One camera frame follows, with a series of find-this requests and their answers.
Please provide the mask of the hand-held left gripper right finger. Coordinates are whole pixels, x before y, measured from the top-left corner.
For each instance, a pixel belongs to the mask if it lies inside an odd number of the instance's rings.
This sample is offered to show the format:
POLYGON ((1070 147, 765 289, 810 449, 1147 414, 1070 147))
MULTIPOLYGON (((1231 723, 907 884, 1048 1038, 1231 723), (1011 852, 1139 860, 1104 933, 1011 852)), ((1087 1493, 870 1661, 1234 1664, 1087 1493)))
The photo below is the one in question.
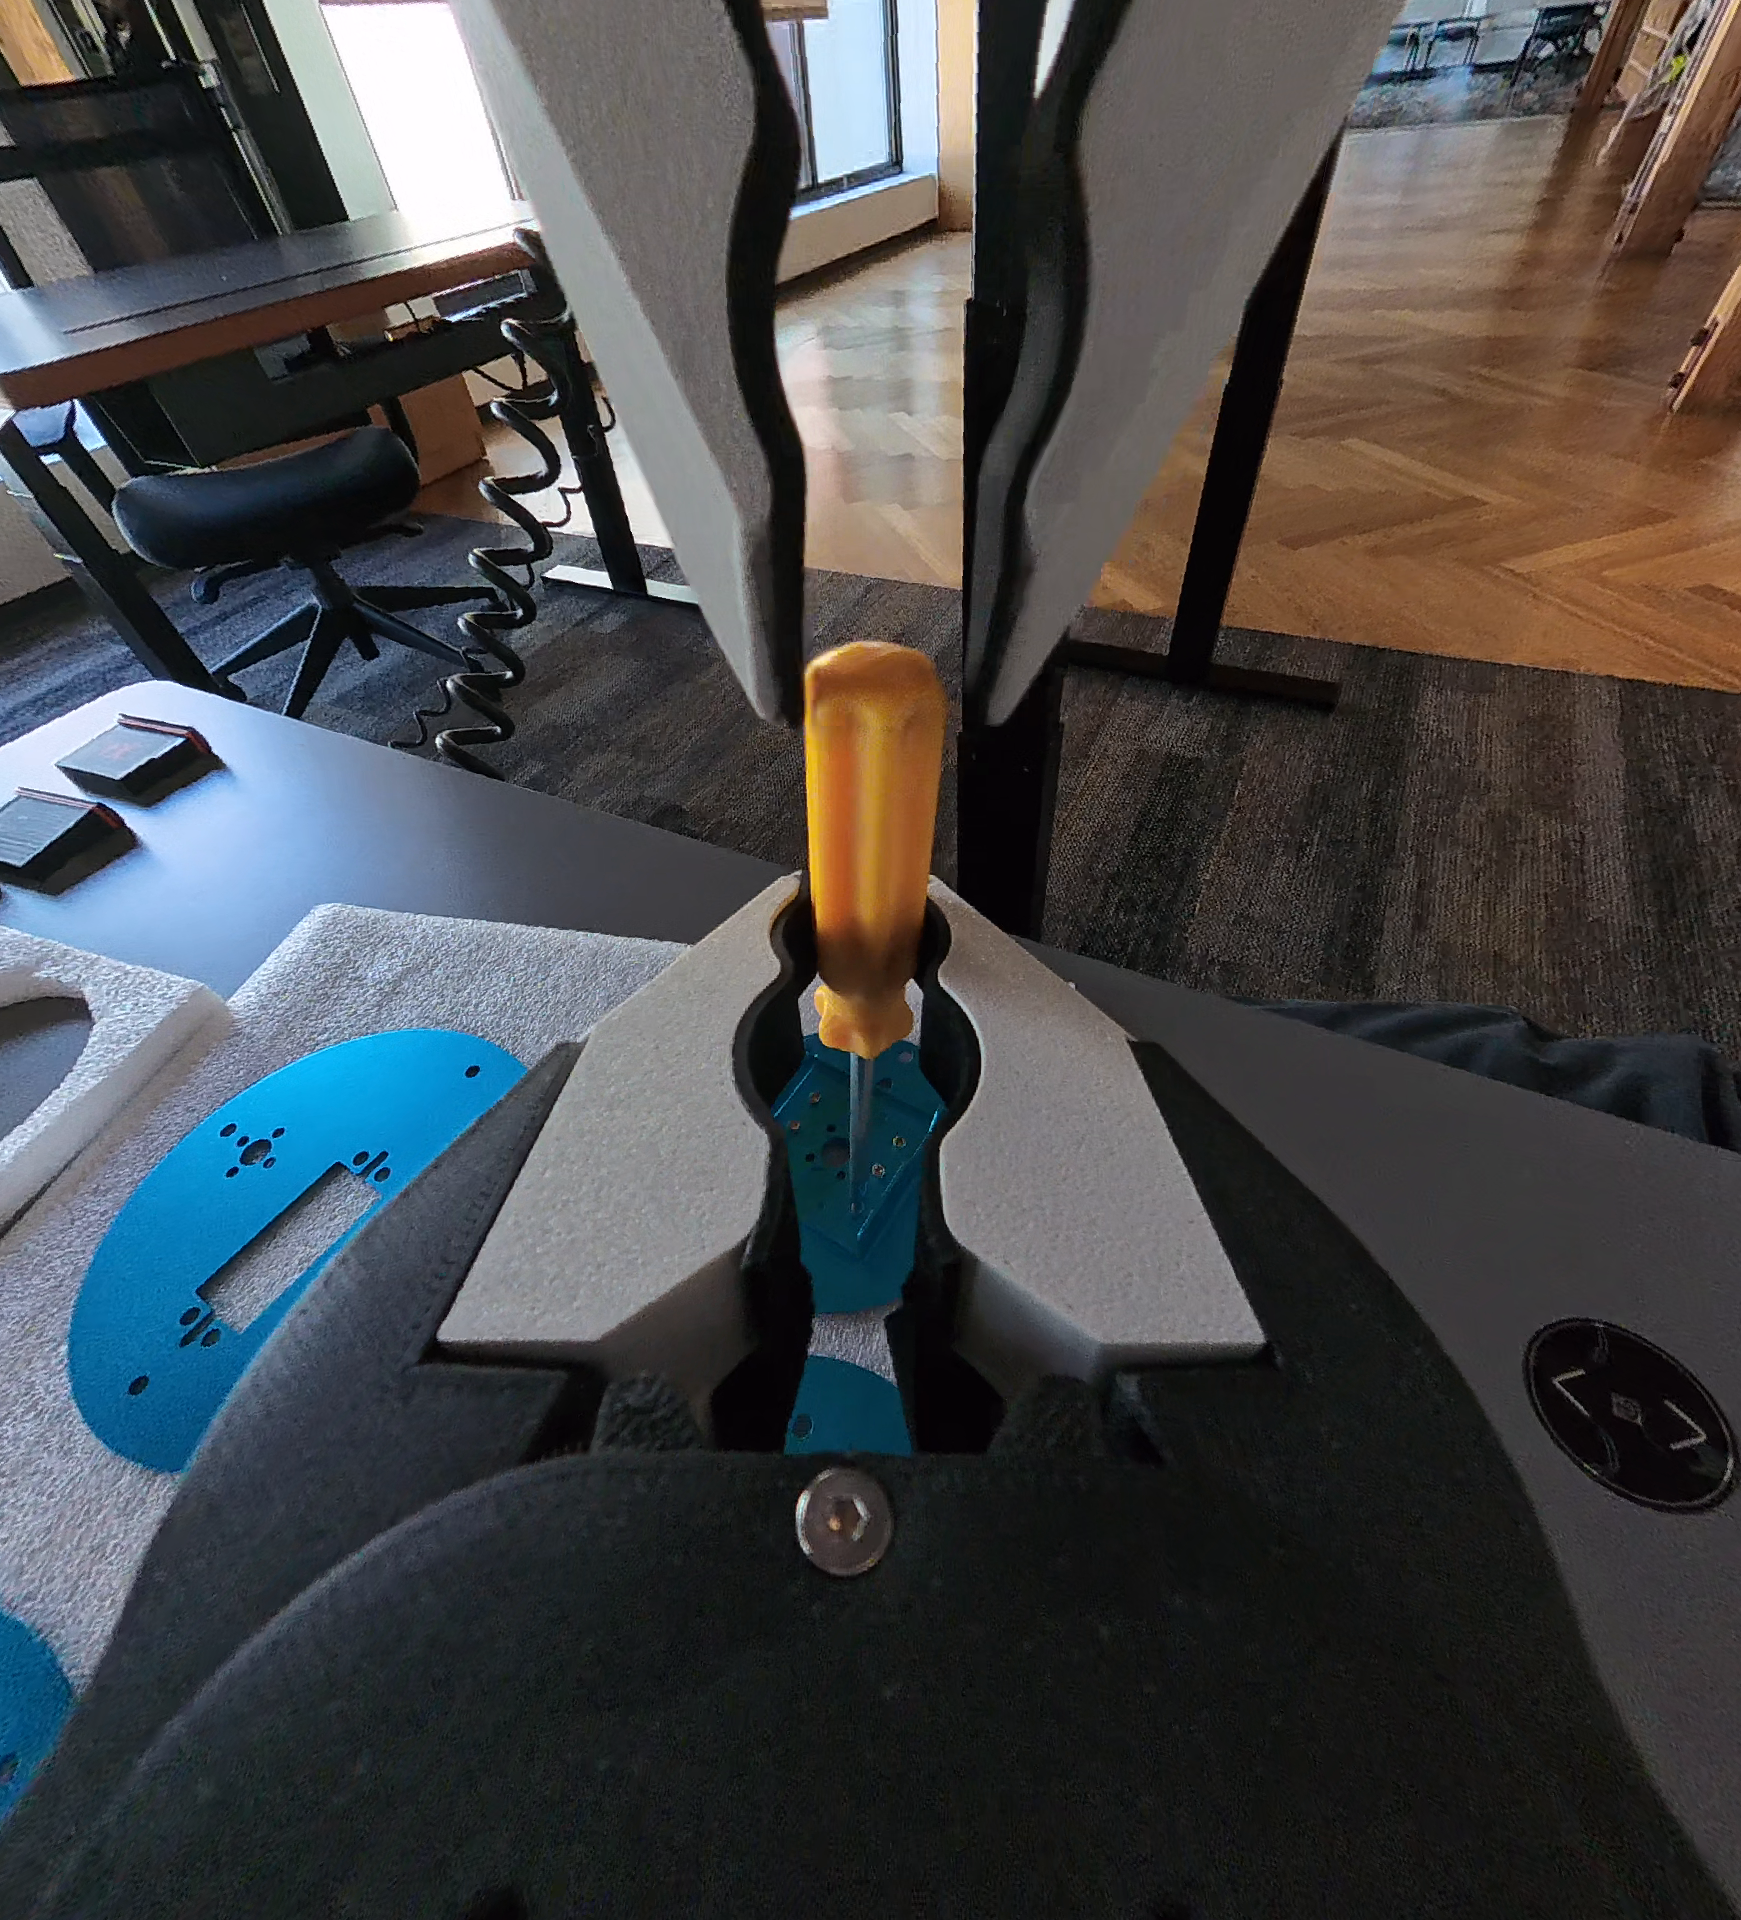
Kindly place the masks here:
POLYGON ((1264 1329, 1134 1043, 931 882, 922 1068, 943 1122, 898 1361, 922 1452, 979 1452, 1057 1373, 1254 1357, 1264 1329))

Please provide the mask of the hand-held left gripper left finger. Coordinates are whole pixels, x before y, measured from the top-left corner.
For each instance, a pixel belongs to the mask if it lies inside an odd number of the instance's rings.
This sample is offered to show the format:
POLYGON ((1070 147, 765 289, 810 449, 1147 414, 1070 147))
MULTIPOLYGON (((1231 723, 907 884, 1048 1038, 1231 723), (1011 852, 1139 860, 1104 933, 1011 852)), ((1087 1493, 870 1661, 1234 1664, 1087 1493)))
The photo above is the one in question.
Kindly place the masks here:
POLYGON ((591 1033, 444 1317, 450 1354, 660 1373, 699 1416, 756 1341, 738 1277, 772 1099, 802 1059, 798 879, 768 884, 591 1033))

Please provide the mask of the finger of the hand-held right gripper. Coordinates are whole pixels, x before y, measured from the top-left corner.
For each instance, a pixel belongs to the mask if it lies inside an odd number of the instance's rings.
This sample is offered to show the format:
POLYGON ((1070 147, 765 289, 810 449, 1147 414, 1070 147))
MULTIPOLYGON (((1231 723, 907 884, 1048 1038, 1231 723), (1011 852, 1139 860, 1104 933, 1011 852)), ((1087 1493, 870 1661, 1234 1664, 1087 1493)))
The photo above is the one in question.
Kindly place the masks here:
POLYGON ((1057 4, 1028 111, 1024 347, 973 494, 970 723, 1010 715, 1098 584, 1395 9, 1057 4))
POLYGON ((755 710, 802 715, 804 457, 777 353, 798 180, 755 2, 460 2, 478 85, 755 710))

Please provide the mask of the blue metal bracket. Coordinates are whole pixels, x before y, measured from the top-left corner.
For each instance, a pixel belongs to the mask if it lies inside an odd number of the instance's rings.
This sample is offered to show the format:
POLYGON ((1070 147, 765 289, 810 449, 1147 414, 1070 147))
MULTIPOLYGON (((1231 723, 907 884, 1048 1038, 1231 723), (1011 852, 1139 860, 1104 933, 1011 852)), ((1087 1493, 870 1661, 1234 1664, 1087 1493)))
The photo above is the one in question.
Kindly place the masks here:
POLYGON ((849 1166, 853 1055, 804 1034, 804 1057, 774 1114, 787 1135, 798 1223, 841 1256, 868 1261, 882 1241, 909 1245, 923 1199, 925 1155, 943 1102, 915 1038, 882 1051, 870 1077, 872 1122, 860 1180, 849 1166))

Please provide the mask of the yellow handled screwdriver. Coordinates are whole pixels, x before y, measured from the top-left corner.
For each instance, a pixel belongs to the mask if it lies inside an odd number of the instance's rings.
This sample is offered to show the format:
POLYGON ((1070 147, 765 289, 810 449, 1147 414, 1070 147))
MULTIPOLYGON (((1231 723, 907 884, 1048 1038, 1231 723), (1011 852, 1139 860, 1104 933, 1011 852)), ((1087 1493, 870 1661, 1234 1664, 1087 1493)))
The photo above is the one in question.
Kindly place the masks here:
POLYGON ((849 1055, 853 1212, 872 1173, 874 1062, 911 1030, 945 729, 945 688, 913 648, 854 640, 806 665, 818 1034, 849 1055))

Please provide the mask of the black round desk grommet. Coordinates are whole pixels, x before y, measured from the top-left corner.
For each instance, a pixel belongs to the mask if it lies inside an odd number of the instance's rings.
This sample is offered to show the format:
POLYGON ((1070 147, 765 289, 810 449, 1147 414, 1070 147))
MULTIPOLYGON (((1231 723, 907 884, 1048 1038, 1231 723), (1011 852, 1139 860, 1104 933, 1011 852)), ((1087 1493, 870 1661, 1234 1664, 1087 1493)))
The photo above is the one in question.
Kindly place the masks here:
POLYGON ((1740 1450, 1722 1404, 1644 1336, 1603 1317, 1560 1317, 1530 1338, 1522 1372, 1554 1447, 1609 1493, 1696 1513, 1733 1489, 1740 1450))

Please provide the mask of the window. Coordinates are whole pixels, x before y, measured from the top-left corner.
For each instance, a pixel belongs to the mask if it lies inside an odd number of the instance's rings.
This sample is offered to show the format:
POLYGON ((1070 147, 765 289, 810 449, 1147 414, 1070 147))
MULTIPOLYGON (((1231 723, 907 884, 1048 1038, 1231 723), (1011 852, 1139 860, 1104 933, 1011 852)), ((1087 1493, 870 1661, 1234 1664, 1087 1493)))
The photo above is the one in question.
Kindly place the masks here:
MULTIPOLYGON (((322 4, 403 210, 502 199, 510 168, 448 4, 322 4)), ((929 2, 766 4, 800 149, 796 210, 868 202, 937 219, 937 16, 929 2)))

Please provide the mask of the wooden column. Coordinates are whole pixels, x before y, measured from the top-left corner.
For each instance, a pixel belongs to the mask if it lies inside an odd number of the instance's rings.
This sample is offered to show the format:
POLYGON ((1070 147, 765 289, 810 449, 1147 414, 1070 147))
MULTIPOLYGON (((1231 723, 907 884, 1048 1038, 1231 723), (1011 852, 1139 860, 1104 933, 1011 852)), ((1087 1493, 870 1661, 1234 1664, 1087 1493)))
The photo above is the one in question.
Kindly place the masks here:
POLYGON ((979 2, 937 2, 937 219, 964 233, 978 224, 978 59, 979 2))

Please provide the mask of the small brown cardboard box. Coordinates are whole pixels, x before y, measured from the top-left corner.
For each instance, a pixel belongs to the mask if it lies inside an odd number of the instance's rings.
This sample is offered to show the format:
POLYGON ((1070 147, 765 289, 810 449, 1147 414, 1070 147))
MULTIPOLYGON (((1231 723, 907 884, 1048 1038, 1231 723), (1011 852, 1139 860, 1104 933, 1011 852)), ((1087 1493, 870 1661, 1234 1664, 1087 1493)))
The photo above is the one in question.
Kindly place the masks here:
POLYGON ((482 418, 461 372, 403 393, 399 405, 413 430, 425 486, 484 461, 482 418))

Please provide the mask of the small blue metal disc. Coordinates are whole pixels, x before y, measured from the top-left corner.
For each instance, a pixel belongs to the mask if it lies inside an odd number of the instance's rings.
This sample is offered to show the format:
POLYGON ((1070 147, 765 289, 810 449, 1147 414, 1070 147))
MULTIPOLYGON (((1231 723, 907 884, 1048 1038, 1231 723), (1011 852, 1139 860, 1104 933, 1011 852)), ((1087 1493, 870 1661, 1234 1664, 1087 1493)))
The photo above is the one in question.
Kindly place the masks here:
POLYGON ((806 1356, 784 1438, 787 1455, 911 1455, 898 1385, 836 1356, 806 1356))

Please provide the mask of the white foam sheet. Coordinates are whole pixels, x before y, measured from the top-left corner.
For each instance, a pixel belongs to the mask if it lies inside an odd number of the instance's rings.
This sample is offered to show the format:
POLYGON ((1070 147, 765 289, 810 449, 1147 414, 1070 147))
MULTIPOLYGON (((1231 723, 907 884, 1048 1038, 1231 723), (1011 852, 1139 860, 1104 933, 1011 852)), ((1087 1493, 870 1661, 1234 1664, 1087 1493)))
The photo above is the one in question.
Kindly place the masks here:
MULTIPOLYGON (((108 1646, 139 1610, 142 1563, 162 1557, 152 1540, 185 1475, 113 1452, 86 1427, 66 1377, 75 1300, 123 1204, 210 1111, 322 1046, 450 1029, 510 1051, 524 1079, 675 956, 672 944, 611 935, 322 906, 233 997, 228 1026, 185 1043, 0 1239, 3 1840, 18 1840, 17 1801, 48 1771, 94 1672, 115 1664, 108 1646)), ((270 1339, 282 1328, 297 1332, 306 1302, 327 1292, 325 1273, 352 1264, 363 1223, 413 1194, 423 1171, 375 1210, 368 1188, 325 1176, 214 1275, 210 1308, 233 1328, 247 1325, 345 1236, 349 1244, 270 1339)), ((212 1420, 267 1368, 256 1356, 212 1420)), ((203 1456, 205 1436, 190 1460, 203 1456)))

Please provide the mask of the black saddle stool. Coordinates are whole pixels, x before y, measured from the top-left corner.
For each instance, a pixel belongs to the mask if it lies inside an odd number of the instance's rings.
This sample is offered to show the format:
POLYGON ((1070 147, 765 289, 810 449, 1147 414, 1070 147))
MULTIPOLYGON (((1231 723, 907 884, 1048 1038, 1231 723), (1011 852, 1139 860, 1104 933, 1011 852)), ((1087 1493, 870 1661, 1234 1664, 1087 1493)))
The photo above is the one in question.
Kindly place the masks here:
POLYGON ((285 714, 300 718, 352 642, 378 658, 378 640, 392 640, 450 665, 466 655, 398 615, 410 607, 466 601, 496 603, 487 587, 359 592, 336 569, 338 556, 386 529, 422 489, 416 456, 386 424, 363 424, 293 453, 246 468, 210 468, 139 476, 115 494, 115 524, 139 557, 196 569, 196 596, 210 599, 220 584, 275 565, 306 569, 313 601, 259 634, 217 670, 223 691, 232 678, 304 644, 306 655, 285 714))

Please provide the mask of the blue disc with rectangular cutout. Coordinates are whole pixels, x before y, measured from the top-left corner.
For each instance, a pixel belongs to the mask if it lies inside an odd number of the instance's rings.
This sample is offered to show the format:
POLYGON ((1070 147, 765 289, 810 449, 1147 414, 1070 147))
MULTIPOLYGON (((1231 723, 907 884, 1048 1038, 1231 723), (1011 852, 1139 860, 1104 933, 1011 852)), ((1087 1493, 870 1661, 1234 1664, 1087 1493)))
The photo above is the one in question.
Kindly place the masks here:
POLYGON ((243 1328, 210 1308, 214 1275, 329 1173, 368 1188, 370 1210, 398 1195, 522 1075, 469 1033, 399 1029, 322 1046, 210 1111, 123 1204, 76 1294, 66 1377, 93 1434, 147 1469, 183 1470, 349 1239, 243 1328))

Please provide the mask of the black shelving unit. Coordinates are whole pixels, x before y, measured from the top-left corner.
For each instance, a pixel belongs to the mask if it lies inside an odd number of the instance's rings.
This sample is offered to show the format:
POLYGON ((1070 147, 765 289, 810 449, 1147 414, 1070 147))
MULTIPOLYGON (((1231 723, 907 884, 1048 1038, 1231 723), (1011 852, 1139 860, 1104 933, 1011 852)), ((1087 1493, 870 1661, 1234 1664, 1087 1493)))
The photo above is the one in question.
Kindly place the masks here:
POLYGON ((266 4, 0 4, 0 291, 345 216, 266 4))

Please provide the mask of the dark pants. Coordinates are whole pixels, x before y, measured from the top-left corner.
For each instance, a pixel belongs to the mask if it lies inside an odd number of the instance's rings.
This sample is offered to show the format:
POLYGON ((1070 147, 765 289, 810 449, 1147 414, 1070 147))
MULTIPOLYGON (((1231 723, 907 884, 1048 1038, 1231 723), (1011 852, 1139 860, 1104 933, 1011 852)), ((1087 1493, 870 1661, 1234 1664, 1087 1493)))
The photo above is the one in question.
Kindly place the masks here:
POLYGON ((1741 1154, 1741 1066, 1691 1034, 1558 1037, 1481 1003, 1264 999, 1259 1009, 1741 1154))

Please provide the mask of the small black box red trim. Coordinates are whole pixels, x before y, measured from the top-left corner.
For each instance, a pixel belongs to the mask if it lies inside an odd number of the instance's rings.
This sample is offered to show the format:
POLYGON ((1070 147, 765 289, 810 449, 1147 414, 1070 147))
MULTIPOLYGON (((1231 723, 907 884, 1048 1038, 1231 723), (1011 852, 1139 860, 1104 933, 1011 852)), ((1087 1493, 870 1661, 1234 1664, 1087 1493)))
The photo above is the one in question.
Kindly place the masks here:
POLYGON ((20 788, 0 806, 0 881, 56 895, 129 852, 137 837, 108 804, 20 788))
POLYGON ((196 728, 129 714, 56 759, 56 771, 81 793, 133 804, 152 804, 218 766, 196 728))

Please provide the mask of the black desk leg frame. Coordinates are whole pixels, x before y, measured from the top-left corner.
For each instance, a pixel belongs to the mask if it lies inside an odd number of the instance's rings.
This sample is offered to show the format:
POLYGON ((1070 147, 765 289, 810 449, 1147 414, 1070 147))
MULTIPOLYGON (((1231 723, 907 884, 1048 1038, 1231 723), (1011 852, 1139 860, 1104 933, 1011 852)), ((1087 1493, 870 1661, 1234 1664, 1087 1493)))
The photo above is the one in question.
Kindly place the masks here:
MULTIPOLYGON (((1019 149, 1032 102, 1034 29, 1039 25, 1028 4, 979 4, 978 9, 975 284, 966 309, 968 525, 975 524, 979 460, 1024 343, 1019 149)), ((979 913, 1008 931, 1039 936, 1043 927, 1067 667, 1322 710, 1338 704, 1335 681, 1234 665, 1215 658, 1337 166, 1338 147, 1330 147, 1244 309, 1168 650, 1065 640, 1010 720, 999 726, 981 726, 970 714, 962 720, 958 886, 979 913)))

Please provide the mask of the white foam frame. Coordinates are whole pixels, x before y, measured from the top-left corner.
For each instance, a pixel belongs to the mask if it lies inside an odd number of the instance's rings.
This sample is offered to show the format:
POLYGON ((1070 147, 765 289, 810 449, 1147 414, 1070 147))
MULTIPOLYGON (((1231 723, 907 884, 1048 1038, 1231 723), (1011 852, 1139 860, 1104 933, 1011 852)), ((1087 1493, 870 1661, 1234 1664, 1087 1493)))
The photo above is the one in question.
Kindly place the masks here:
POLYGON ((0 1229, 196 1034, 230 1023, 203 983, 0 925, 0 1010, 66 997, 90 1034, 30 1114, 0 1122, 0 1229))

